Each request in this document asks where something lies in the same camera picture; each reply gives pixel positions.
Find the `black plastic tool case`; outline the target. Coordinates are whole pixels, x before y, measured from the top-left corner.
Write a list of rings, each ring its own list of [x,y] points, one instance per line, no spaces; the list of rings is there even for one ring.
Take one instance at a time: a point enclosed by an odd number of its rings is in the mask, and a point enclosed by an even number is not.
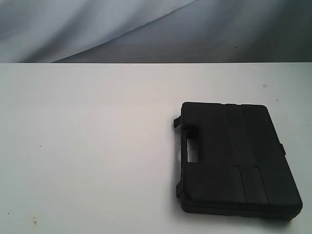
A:
[[[264,105],[185,102],[176,196],[194,214],[291,220],[303,202]]]

